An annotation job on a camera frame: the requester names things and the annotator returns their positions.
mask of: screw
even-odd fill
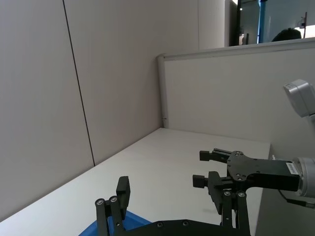
[[[96,204],[97,205],[102,205],[103,203],[104,203],[104,200],[98,200]]]
[[[239,192],[239,193],[237,193],[237,195],[240,196],[240,197],[244,197],[245,193]]]
[[[117,198],[116,198],[116,197],[113,197],[110,201],[111,201],[112,203],[114,203],[115,201],[117,201]]]

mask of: table surface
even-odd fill
[[[226,164],[199,161],[200,150],[213,148],[267,159],[270,144],[158,129],[2,221],[0,235],[77,236],[96,220],[95,200],[116,194],[120,176],[129,176],[128,210],[149,221],[190,219],[219,224],[221,217],[207,189],[192,186],[194,174],[217,171],[226,176]],[[254,235],[262,189],[251,188],[247,194]]]

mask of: label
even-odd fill
[[[299,173],[297,172],[297,170],[296,170],[296,168],[295,168],[295,166],[294,166],[293,163],[291,163],[291,162],[286,162],[286,166],[287,166],[287,168],[289,169],[289,171],[290,171],[290,173],[291,173],[292,175],[298,175],[298,174],[299,174]]]

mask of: blue object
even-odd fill
[[[126,230],[132,230],[151,222],[127,211],[125,220],[123,221]],[[114,235],[114,225],[112,217],[108,218],[109,234]],[[90,224],[79,236],[97,236],[97,222]]]

